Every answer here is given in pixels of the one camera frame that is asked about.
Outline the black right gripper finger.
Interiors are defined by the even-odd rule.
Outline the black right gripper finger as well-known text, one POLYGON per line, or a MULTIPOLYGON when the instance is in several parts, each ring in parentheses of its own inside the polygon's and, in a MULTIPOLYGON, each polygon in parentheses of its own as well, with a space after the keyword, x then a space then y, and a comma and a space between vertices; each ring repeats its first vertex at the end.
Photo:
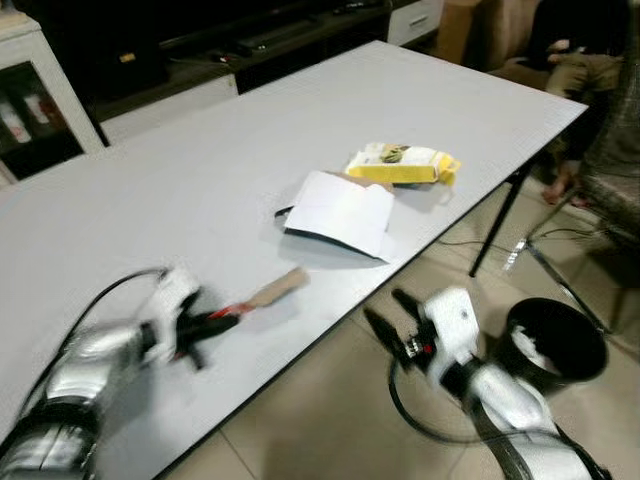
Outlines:
POLYGON ((398 330, 389 323, 383 315, 380 315, 374 308, 366 307, 364 310, 367 324, 370 325, 372 333, 374 333, 376 339, 379 340, 381 346, 383 346, 389 353, 408 353, 407 344, 404 343, 404 338, 399 334, 398 330))
POLYGON ((415 323, 426 323, 428 321, 428 317, 422 311, 422 303, 416 297, 413 297, 411 293, 403 291, 401 288, 396 288, 393 289, 390 296, 412 317, 415 323))

